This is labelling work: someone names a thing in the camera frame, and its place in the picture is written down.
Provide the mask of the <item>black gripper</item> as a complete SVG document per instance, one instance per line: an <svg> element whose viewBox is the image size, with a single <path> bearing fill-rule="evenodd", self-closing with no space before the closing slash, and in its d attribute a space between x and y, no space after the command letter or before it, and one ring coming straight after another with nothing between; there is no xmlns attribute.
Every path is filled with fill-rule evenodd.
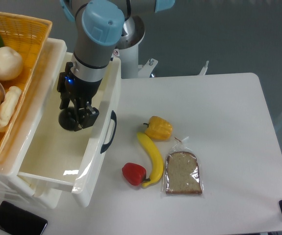
<svg viewBox="0 0 282 235"><path fill-rule="evenodd" d="M60 110L69 107L70 100L75 107L75 131L92 127L99 116L99 110L92 107L92 98L102 81L102 70L87 67L79 61L67 62L65 72L59 74L57 91L60 93Z"/></svg>

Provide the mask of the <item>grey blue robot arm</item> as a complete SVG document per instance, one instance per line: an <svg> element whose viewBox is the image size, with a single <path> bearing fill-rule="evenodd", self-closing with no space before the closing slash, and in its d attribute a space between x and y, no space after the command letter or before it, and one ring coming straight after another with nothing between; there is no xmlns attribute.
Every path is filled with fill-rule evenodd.
<svg viewBox="0 0 282 235"><path fill-rule="evenodd" d="M67 19L75 22L77 42L70 62L60 73L62 128L78 131L93 126L99 111L92 107L124 23L133 16L157 13L173 7L173 0L62 0Z"/></svg>

